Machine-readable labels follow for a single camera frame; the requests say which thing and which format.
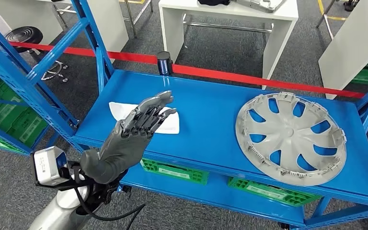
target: robotic hand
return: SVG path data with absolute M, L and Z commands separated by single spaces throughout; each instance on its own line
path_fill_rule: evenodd
M 141 160 L 154 132 L 176 112 L 176 109 L 168 109 L 160 114 L 162 108 L 171 102 L 171 91 L 145 99 L 126 119 L 116 123 L 99 153 L 93 149 L 86 150 L 80 162 L 68 161 L 64 151 L 57 147 L 33 153 L 36 184 L 59 191 L 29 230 L 79 230 L 91 217 L 110 221 L 134 213 L 129 229 L 145 204 L 114 218 L 99 217 L 95 212 L 110 202 L 111 194 L 127 169 Z
M 86 150 L 81 157 L 84 173 L 100 184 L 107 184 L 124 170 L 139 163 L 154 132 L 176 109 L 159 114 L 173 102 L 171 91 L 143 100 L 125 120 L 119 120 L 99 152 Z

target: blue shelf surface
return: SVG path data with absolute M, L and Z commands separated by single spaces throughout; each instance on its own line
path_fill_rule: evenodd
M 155 134 L 145 157 L 368 205 L 368 139 L 350 102 L 304 97 L 324 106 L 347 138 L 344 168 L 320 186 L 276 181 L 254 167 L 241 151 L 235 135 L 240 108 L 259 94 L 271 93 L 255 88 L 116 70 L 73 139 L 100 147 L 116 123 L 109 102 L 138 104 L 165 90 L 172 90 L 174 102 L 169 106 L 177 108 L 180 133 Z
M 137 164 L 121 184 L 148 189 L 216 207 L 257 215 L 295 226 L 305 226 L 304 209 L 292 207 L 227 186 L 228 177 L 210 173 L 206 185 L 146 172 Z

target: robotic finger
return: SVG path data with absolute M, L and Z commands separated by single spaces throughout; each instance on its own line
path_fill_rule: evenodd
M 166 120 L 168 116 L 170 116 L 171 114 L 175 114 L 176 112 L 177 112 L 177 109 L 174 108 L 174 109 L 168 109 L 164 111 L 162 114 L 158 115 L 157 119 L 153 121 L 149 129 L 148 135 L 152 137 L 154 132 L 156 132 L 156 130 L 163 124 L 164 120 Z
M 143 122 L 145 116 L 160 103 L 160 97 L 151 97 L 143 100 L 134 110 L 132 110 L 126 119 L 122 122 L 123 136 L 129 132 L 136 133 L 134 128 L 139 122 Z
M 160 92 L 152 98 L 143 100 L 121 124 L 123 136 L 126 137 L 129 133 L 135 135 L 138 131 L 141 135 L 145 135 L 146 128 L 153 123 L 166 104 L 171 102 L 173 102 L 171 91 Z

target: blue metal shelf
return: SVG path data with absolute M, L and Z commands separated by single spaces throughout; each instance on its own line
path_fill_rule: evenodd
M 129 168 L 121 183 L 173 195 L 207 205 L 228 208 L 295 226 L 305 226 L 302 207 L 292 207 L 257 195 L 230 188 L 228 177 L 210 173 L 206 185 L 179 180 L 165 175 L 149 173 L 140 164 Z
M 264 175 L 246 159 L 234 131 L 238 110 L 251 98 L 270 93 L 253 88 L 116 70 L 73 140 L 100 147 L 115 125 L 109 102 L 138 104 L 164 90 L 174 92 L 171 107 L 178 110 L 180 134 L 156 134 L 145 152 L 146 158 L 368 205 L 368 139 L 356 106 L 350 102 L 307 98 L 323 105 L 347 137 L 343 170 L 321 186 L 281 183 Z
M 344 129 L 347 160 L 341 173 L 328 183 L 312 187 L 283 184 L 264 175 L 249 163 L 238 146 L 234 131 L 239 108 L 251 98 L 268 91 L 114 70 L 87 0 L 71 1 L 79 22 L 33 71 L 0 34 L 0 46 L 6 52 L 4 54 L 0 50 L 0 77 L 54 128 L 56 134 L 61 135 L 77 151 L 83 152 L 88 148 L 87 145 L 99 147 L 108 136 L 115 125 L 109 111 L 109 102 L 138 104 L 143 98 L 172 90 L 175 96 L 172 106 L 177 107 L 180 116 L 180 134 L 156 134 L 144 156 L 209 171 L 210 181 L 207 186 L 190 184 L 144 173 L 140 166 L 135 166 L 124 178 L 125 184 L 270 218 L 299 226 L 301 230 L 368 218 L 368 109 L 361 109 L 368 104 L 368 93 L 356 105 L 307 98 L 327 108 Z M 100 97 L 75 131 L 79 121 L 40 81 L 40 75 L 71 44 L 78 31 L 85 32 L 96 54 Z M 8 137 L 7 141 L 13 144 L 17 140 Z M 304 220 L 302 208 L 288 207 L 242 191 L 229 190 L 225 183 L 228 175 L 325 197 L 320 200 L 312 218 Z M 321 215 L 331 198 L 362 205 Z

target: yellow floor marking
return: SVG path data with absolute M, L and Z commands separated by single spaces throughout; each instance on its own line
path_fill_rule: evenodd
M 318 6 L 320 7 L 321 15 L 323 15 L 323 3 L 322 0 L 318 0 Z M 334 16 L 328 16 L 329 19 L 338 20 L 338 21 L 345 21 L 346 18 L 341 17 L 334 17 Z
M 141 0 L 141 1 L 133 1 L 133 0 L 129 0 L 127 2 L 129 3 L 133 3 L 133 4 L 143 4 L 146 0 Z

